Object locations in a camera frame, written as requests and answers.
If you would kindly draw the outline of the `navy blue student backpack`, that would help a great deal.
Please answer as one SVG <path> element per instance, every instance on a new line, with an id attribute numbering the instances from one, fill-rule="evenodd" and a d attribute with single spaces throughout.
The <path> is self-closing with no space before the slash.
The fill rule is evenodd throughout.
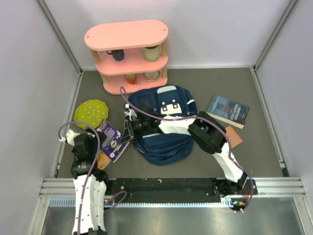
<path id="1" fill-rule="evenodd" d="M 195 100 L 187 89 L 165 85 L 139 90 L 129 96 L 129 102 L 155 116 L 193 116 L 198 113 Z M 134 140 L 135 148 L 151 164 L 168 165 L 186 158 L 193 148 L 190 135 L 161 134 L 146 130 Z"/>

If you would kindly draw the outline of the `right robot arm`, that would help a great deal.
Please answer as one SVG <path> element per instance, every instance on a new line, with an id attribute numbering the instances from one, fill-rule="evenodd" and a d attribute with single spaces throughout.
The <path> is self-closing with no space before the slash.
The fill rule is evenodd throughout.
<path id="1" fill-rule="evenodd" d="M 151 164 L 168 165 L 187 157 L 196 143 L 213 155 L 225 178 L 213 181 L 218 196 L 253 194 L 253 180 L 235 160 L 226 130 L 206 112 L 195 116 L 155 117 L 129 109 L 124 112 L 124 133 L 121 143 L 132 141 L 136 149 Z"/>

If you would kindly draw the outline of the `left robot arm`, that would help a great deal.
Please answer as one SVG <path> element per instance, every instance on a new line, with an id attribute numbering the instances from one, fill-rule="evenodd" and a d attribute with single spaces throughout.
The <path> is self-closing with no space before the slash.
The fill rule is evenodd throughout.
<path id="1" fill-rule="evenodd" d="M 61 142 L 73 146 L 71 174 L 75 188 L 73 235 L 106 235 L 104 197 L 110 191 L 107 174 L 97 167 L 98 147 L 106 140 L 102 132 L 75 133 L 68 130 Z"/>

